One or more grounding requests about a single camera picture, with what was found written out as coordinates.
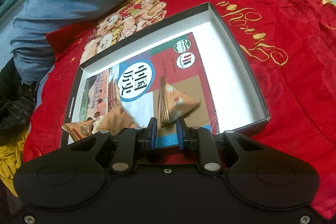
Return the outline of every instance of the snack packet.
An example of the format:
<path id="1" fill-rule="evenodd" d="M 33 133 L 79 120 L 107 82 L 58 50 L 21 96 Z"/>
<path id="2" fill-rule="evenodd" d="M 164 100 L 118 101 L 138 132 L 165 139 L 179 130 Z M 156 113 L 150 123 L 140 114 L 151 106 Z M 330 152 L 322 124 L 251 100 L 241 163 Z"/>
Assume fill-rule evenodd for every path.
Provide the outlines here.
<path id="1" fill-rule="evenodd" d="M 98 126 L 98 131 L 108 130 L 112 135 L 117 135 L 123 128 L 138 127 L 134 118 L 117 104 L 105 115 Z"/>
<path id="2" fill-rule="evenodd" d="M 164 76 L 161 77 L 161 88 L 157 104 L 161 126 L 173 123 L 180 116 L 188 116 L 197 109 L 200 104 L 200 101 L 180 92 L 172 85 L 166 83 Z"/>
<path id="3" fill-rule="evenodd" d="M 92 134 L 93 120 L 85 122 L 70 122 L 62 125 L 62 128 L 67 131 L 72 140 L 77 142 Z"/>

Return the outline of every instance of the blue circular border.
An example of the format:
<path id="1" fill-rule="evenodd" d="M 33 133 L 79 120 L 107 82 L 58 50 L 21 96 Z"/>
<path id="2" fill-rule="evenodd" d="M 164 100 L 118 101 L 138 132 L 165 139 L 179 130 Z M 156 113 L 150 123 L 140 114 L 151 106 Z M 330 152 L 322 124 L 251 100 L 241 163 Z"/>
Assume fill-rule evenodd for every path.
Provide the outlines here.
<path id="1" fill-rule="evenodd" d="M 138 96 L 130 98 L 130 99 L 125 99 L 125 98 L 121 97 L 121 95 L 120 95 L 120 100 L 123 101 L 123 102 L 132 102 L 132 101 L 135 101 L 135 100 L 139 99 L 142 95 L 144 95 L 149 90 L 149 88 L 153 84 L 153 81 L 154 81 L 154 78 L 155 78 L 155 68 L 154 68 L 154 65 L 151 63 L 151 61 L 146 60 L 146 59 L 135 60 L 132 63 L 130 63 L 129 65 L 127 65 L 127 67 L 126 67 L 125 70 L 127 70 L 128 67 L 130 67 L 130 66 L 132 66 L 132 65 L 134 65 L 136 63 L 140 63 L 140 62 L 146 63 L 146 64 L 148 64 L 151 67 L 151 69 L 152 69 L 152 79 L 151 79 L 150 83 L 147 85 L 146 89 L 143 92 L 141 92 Z M 119 83 L 119 79 L 123 75 L 124 71 L 118 77 L 117 86 L 118 86 L 118 83 Z"/>

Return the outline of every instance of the metal pin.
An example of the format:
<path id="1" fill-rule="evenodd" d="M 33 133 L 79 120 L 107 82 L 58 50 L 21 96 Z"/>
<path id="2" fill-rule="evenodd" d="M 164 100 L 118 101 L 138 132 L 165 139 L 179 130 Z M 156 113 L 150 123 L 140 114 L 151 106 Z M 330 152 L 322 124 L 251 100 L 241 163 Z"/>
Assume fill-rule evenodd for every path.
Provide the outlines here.
<path id="1" fill-rule="evenodd" d="M 221 166 L 215 162 L 208 162 L 204 165 L 204 168 L 208 171 L 218 171 Z"/>
<path id="2" fill-rule="evenodd" d="M 34 224 L 35 223 L 35 218 L 33 216 L 25 216 L 24 221 L 27 224 Z"/>
<path id="3" fill-rule="evenodd" d="M 300 224 L 308 224 L 310 222 L 310 217 L 309 216 L 303 216 L 300 219 Z"/>
<path id="4" fill-rule="evenodd" d="M 112 165 L 112 169 L 115 171 L 125 171 L 128 169 L 128 164 L 124 162 L 116 162 L 115 164 Z"/>

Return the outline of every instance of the round white logo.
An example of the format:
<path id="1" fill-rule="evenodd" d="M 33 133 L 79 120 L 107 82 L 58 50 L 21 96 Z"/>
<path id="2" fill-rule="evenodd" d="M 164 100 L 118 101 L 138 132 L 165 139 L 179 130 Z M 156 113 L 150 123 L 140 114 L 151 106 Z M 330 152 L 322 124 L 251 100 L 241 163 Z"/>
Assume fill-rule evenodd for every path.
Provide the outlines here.
<path id="1" fill-rule="evenodd" d="M 179 42 L 176 42 L 174 46 L 174 51 L 178 53 L 183 53 L 189 50 L 191 42 L 188 39 L 182 39 Z"/>
<path id="2" fill-rule="evenodd" d="M 195 55 L 191 52 L 185 52 L 181 54 L 177 61 L 176 65 L 181 69 L 187 69 L 195 62 Z"/>
<path id="3" fill-rule="evenodd" d="M 149 63 L 137 62 L 130 65 L 118 80 L 120 99 L 130 102 L 140 98 L 151 86 L 154 74 Z"/>

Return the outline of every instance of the silver screw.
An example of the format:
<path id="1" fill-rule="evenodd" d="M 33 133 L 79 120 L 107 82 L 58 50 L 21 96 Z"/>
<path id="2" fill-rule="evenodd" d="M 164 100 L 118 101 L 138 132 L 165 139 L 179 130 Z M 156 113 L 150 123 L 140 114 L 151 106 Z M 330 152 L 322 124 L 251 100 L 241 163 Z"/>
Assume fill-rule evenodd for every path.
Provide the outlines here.
<path id="1" fill-rule="evenodd" d="M 128 169 L 128 164 L 124 162 L 116 162 L 115 164 L 112 165 L 113 170 L 115 171 L 125 171 Z"/>
<path id="2" fill-rule="evenodd" d="M 25 217 L 24 217 L 24 221 L 25 221 L 27 224 L 34 224 L 34 223 L 35 223 L 35 218 L 32 217 L 32 216 L 25 216 Z"/>
<path id="3" fill-rule="evenodd" d="M 300 219 L 300 224 L 308 224 L 310 222 L 310 217 L 309 216 L 303 216 Z"/>
<path id="4" fill-rule="evenodd" d="M 204 165 L 204 168 L 208 171 L 218 171 L 221 166 L 215 162 L 208 162 Z"/>

